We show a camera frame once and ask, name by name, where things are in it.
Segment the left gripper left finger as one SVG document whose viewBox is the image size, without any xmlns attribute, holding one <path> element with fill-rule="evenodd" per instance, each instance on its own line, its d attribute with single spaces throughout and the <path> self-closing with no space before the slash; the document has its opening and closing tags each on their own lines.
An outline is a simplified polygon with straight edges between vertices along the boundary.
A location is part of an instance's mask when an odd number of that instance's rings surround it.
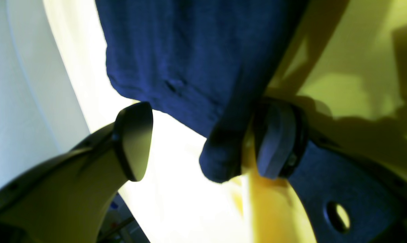
<svg viewBox="0 0 407 243">
<path fill-rule="evenodd" d="M 147 102 L 69 152 L 27 170 L 0 189 L 0 243 L 95 243 L 118 190 L 144 178 L 153 112 Z"/>
</svg>

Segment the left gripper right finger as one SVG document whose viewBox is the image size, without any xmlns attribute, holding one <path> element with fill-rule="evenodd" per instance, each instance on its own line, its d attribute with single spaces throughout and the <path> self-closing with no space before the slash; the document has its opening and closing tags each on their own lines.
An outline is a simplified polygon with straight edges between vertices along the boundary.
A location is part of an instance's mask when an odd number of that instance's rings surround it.
<svg viewBox="0 0 407 243">
<path fill-rule="evenodd" d="M 407 243 L 407 182 L 310 128 L 302 109 L 266 99 L 255 110 L 256 165 L 287 179 L 318 243 Z"/>
</svg>

